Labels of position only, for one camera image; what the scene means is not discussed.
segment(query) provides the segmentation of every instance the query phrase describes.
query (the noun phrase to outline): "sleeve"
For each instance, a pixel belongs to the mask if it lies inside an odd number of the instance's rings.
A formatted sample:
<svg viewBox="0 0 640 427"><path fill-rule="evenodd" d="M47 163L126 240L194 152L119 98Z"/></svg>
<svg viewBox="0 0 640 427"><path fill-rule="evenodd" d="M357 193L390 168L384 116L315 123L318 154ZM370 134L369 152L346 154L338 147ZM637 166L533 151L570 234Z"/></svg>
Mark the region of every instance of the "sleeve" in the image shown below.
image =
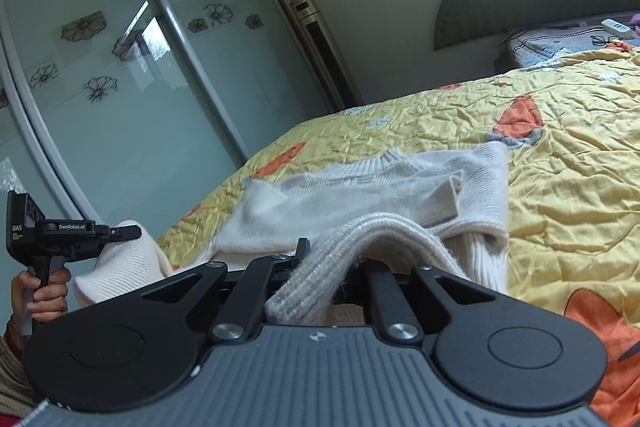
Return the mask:
<svg viewBox="0 0 640 427"><path fill-rule="evenodd" d="M36 404L36 396L29 385L20 360L9 349L6 339L0 338L0 414L24 417Z"/></svg>

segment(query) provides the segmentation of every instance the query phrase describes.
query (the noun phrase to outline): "white sweater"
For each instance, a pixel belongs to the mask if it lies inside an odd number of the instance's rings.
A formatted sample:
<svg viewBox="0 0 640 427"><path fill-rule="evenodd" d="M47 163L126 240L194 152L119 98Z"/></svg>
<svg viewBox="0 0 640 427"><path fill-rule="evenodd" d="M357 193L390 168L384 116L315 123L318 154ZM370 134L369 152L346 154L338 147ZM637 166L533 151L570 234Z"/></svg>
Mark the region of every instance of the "white sweater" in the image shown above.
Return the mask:
<svg viewBox="0 0 640 427"><path fill-rule="evenodd" d="M199 262L211 257L244 269L252 259L295 250L346 223L376 212L398 214L453 248L469 278L506 291L508 170L506 147L382 156L274 184L249 180L233 214Z"/></svg>

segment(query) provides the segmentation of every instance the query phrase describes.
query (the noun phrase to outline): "hand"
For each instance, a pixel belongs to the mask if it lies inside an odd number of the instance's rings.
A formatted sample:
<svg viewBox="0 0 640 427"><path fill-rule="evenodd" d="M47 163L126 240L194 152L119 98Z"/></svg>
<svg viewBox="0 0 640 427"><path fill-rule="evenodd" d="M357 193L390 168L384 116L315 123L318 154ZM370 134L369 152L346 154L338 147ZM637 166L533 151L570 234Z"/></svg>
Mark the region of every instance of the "hand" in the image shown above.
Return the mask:
<svg viewBox="0 0 640 427"><path fill-rule="evenodd" d="M54 272L49 277L49 285L35 291L33 302L27 304L31 317L38 322L51 322L53 319L66 314L66 283L71 280L71 273L66 268ZM27 271L18 273L11 281L11 306L14 309L14 319L22 323L24 307L24 292L36 290L40 286L40 279Z"/></svg>

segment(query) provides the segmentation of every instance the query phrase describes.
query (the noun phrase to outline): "flower decal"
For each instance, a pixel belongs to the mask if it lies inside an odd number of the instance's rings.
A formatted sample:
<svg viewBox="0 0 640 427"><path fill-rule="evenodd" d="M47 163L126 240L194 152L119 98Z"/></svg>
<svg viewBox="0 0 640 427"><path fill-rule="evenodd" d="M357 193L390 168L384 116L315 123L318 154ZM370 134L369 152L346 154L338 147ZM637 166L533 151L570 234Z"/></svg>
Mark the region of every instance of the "flower decal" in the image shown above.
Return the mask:
<svg viewBox="0 0 640 427"><path fill-rule="evenodd" d="M29 79L29 87L31 87L31 89L36 89L59 75L60 72L58 71L57 65L55 62L52 62L46 66L38 68L38 70L31 75L31 78Z"/></svg>
<svg viewBox="0 0 640 427"><path fill-rule="evenodd" d="M60 38L70 42L87 41L106 27L104 13L96 12L62 26Z"/></svg>
<svg viewBox="0 0 640 427"><path fill-rule="evenodd" d="M108 91L118 90L118 81L111 76L94 76L89 82L82 86L89 91L87 98L91 103L97 102L108 96Z"/></svg>
<svg viewBox="0 0 640 427"><path fill-rule="evenodd" d="M133 60L132 48L135 47L140 50L140 55L146 56L149 54L149 47L146 45L142 30L133 30L129 35L120 37L113 45L111 53L123 62L127 62L128 60Z"/></svg>
<svg viewBox="0 0 640 427"><path fill-rule="evenodd" d="M211 26L229 24L231 19L234 18L233 10L226 4L207 4L204 9L211 21Z"/></svg>
<svg viewBox="0 0 640 427"><path fill-rule="evenodd" d="M187 26L187 28L191 33L200 33L208 29L209 26L207 26L206 20L200 17L198 19L194 19L193 21L191 21Z"/></svg>
<svg viewBox="0 0 640 427"><path fill-rule="evenodd" d="M517 96L511 105L494 125L494 128L484 135L489 141L501 141L510 148L520 148L523 145L533 145L542 138L544 122L542 115L530 94Z"/></svg>
<svg viewBox="0 0 640 427"><path fill-rule="evenodd" d="M260 19L260 16L255 13L252 13L251 15L249 15L244 21L244 24L246 24L246 26L250 30L255 30L256 28L262 28L264 26L264 23L262 22L262 19Z"/></svg>
<svg viewBox="0 0 640 427"><path fill-rule="evenodd" d="M0 109L4 109L5 107L9 107L9 99L6 97L6 91L0 89Z"/></svg>

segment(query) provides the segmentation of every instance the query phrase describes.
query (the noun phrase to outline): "finger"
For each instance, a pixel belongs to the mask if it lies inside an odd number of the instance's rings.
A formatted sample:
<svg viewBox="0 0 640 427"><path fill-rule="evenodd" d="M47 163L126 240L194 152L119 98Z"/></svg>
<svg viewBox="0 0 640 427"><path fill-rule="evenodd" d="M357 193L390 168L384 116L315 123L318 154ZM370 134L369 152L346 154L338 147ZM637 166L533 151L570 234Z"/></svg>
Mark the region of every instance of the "finger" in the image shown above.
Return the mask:
<svg viewBox="0 0 640 427"><path fill-rule="evenodd" d="M36 290L40 286L40 279L27 271L21 271L11 281L12 294L23 293L25 290Z"/></svg>
<svg viewBox="0 0 640 427"><path fill-rule="evenodd" d="M50 301L33 301L27 304L27 309L31 312L31 316L42 312L63 312L66 311L66 299L57 297Z"/></svg>
<svg viewBox="0 0 640 427"><path fill-rule="evenodd" d="M36 319L38 322L51 322L55 319L63 317L66 312L44 312L31 315L32 319Z"/></svg>
<svg viewBox="0 0 640 427"><path fill-rule="evenodd" d="M49 282L51 284L66 284L71 280L71 272L69 272L66 268L61 268L58 271L55 271L49 277Z"/></svg>
<svg viewBox="0 0 640 427"><path fill-rule="evenodd" d="M50 301L57 297L66 297L69 292L66 284L50 284L33 294L34 301Z"/></svg>

